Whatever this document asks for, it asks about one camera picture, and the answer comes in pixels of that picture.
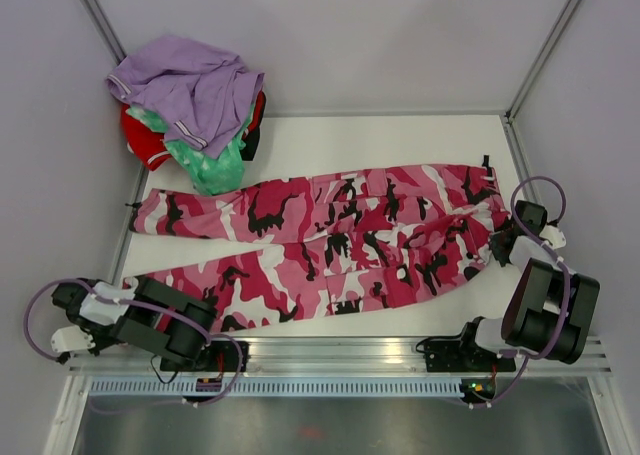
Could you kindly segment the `pink camouflage trousers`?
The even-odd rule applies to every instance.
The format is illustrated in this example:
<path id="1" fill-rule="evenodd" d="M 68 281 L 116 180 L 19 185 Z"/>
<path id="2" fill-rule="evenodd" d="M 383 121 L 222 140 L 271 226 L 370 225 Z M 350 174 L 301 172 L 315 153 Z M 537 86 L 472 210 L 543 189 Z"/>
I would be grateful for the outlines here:
<path id="1" fill-rule="evenodd" d="M 129 227 L 252 245 L 152 273 L 214 308 L 213 330 L 230 332 L 431 301 L 489 264 L 490 237 L 509 222 L 494 173 L 435 164 L 275 179 L 216 196 L 154 189 Z"/>

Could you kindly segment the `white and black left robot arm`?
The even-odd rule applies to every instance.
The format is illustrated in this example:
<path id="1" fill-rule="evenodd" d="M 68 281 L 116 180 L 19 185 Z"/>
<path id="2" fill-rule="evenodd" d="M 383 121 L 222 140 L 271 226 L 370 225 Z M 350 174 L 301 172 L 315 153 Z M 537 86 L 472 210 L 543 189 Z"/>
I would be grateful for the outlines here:
<path id="1" fill-rule="evenodd" d="M 216 364 L 210 335 L 216 310 L 155 279 L 135 277 L 126 288 L 101 280 L 64 281 L 51 298 L 70 322 L 51 337 L 61 362 L 73 352 L 99 355 L 126 344 L 160 357 L 169 371 L 205 372 Z"/>

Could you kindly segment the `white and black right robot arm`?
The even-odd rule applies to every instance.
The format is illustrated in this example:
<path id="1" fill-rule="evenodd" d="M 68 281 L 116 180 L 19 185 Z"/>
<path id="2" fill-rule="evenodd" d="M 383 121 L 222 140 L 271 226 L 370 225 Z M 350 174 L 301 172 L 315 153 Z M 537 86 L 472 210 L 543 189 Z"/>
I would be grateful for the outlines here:
<path id="1" fill-rule="evenodd" d="M 553 248 L 563 246 L 566 239 L 547 220 L 543 206 L 518 201 L 515 214 L 519 220 L 495 234 L 490 247 L 497 261 L 517 267 L 521 277 L 503 317 L 478 317 L 465 325 L 455 348 L 465 371 L 513 371 L 515 363 L 506 351 L 523 349 L 536 355 L 550 342 L 554 346 L 546 358 L 570 365 L 586 344 L 600 283 L 572 269 L 563 271 L 555 256 L 521 228 L 526 225 Z"/>

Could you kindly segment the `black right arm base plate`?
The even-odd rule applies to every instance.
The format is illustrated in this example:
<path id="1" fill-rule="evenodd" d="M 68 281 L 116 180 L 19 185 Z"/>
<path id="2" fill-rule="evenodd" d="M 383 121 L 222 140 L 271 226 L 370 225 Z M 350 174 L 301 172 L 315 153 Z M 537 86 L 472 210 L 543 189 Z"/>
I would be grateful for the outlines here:
<path id="1" fill-rule="evenodd" d="M 474 342 L 458 339 L 427 338 L 415 345 L 429 373 L 513 373 L 516 363 L 499 358 Z"/>

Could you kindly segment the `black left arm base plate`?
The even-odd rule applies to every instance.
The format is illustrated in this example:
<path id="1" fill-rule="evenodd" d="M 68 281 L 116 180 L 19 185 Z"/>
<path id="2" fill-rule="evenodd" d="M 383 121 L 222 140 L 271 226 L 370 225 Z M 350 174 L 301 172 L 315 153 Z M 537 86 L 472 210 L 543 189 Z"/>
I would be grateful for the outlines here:
<path id="1" fill-rule="evenodd" d="M 246 341 L 238 341 L 241 355 L 234 343 L 230 340 L 214 340 L 204 348 L 194 362 L 180 366 L 176 362 L 161 358 L 159 369 L 163 372 L 216 372 L 231 373 L 240 369 L 246 371 L 249 361 L 250 344 Z"/>

